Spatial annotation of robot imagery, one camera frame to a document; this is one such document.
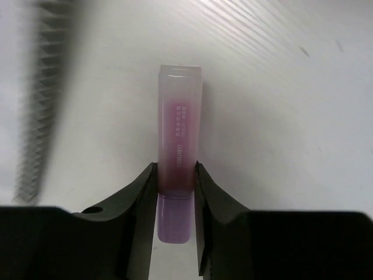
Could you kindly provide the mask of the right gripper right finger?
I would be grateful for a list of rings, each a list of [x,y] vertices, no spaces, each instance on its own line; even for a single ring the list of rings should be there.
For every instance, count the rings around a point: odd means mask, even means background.
[[[361,212],[255,211],[195,166],[203,279],[371,279],[372,220]]]

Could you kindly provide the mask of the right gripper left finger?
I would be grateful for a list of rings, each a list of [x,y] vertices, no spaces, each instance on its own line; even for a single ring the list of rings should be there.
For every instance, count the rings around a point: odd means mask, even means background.
[[[51,206],[1,208],[2,279],[148,279],[157,165],[128,186],[70,213]]]

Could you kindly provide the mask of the pastel purple highlighter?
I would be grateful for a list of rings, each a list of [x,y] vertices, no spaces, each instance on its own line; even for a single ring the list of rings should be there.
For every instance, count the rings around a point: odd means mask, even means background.
[[[160,67],[157,235],[164,243],[184,244],[191,235],[202,88],[201,67]]]

